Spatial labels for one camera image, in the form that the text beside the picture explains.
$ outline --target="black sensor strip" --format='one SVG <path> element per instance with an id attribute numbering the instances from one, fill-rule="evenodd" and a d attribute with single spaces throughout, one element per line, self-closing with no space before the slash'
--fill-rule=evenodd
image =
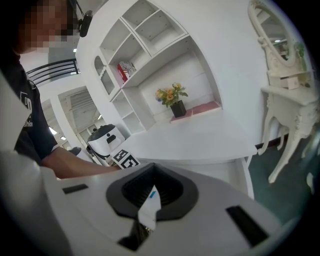
<path id="1" fill-rule="evenodd" d="M 70 193 L 84 190 L 87 188 L 88 188 L 88 186 L 86 184 L 80 184 L 80 185 L 75 185 L 75 186 L 68 186 L 68 187 L 63 188 L 62 190 L 65 194 L 70 194 Z"/>
<path id="2" fill-rule="evenodd" d="M 240 206 L 229 207 L 226 209 L 226 212 L 252 247 L 269 237 L 268 234 Z"/>

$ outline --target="ceiling light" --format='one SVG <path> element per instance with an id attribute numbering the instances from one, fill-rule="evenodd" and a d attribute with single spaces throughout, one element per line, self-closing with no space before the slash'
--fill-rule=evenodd
<path id="1" fill-rule="evenodd" d="M 49 129 L 50 129 L 50 132 L 51 132 L 53 135 L 56 135 L 56 134 L 57 134 L 57 132 L 56 132 L 54 129 L 52 129 L 51 127 L 49 127 Z"/>

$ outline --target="person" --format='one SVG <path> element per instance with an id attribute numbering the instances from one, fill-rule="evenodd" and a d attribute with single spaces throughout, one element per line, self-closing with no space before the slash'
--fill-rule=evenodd
<path id="1" fill-rule="evenodd" d="M 25 0 L 19 1 L 12 10 L 6 23 L 2 23 L 5 24 L 3 33 L 7 35 L 3 40 L 7 41 L 2 49 L 0 68 L 17 97 L 31 111 L 15 150 L 38 165 L 51 168 L 60 179 L 119 170 L 117 166 L 105 167 L 82 160 L 57 145 L 43 113 L 39 90 L 20 64 L 20 54 L 46 47 L 55 36 L 75 29 L 77 19 L 71 1 Z"/>

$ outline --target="mirror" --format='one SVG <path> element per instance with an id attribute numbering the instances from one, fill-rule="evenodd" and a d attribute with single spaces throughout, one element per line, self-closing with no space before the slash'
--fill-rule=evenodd
<path id="1" fill-rule="evenodd" d="M 285 28 L 279 20 L 277 20 L 273 15 L 267 13 L 265 10 L 256 8 L 254 11 L 271 44 L 279 55 L 287 61 L 289 58 L 289 47 Z"/>

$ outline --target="black railing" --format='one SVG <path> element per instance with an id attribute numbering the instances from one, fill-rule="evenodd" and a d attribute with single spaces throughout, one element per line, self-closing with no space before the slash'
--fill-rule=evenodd
<path id="1" fill-rule="evenodd" d="M 61 78 L 60 76 L 67 77 L 68 75 L 77 75 L 79 74 L 79 69 L 77 67 L 77 60 L 70 58 L 39 66 L 26 73 L 31 80 L 38 85 L 48 80 L 59 79 Z"/>

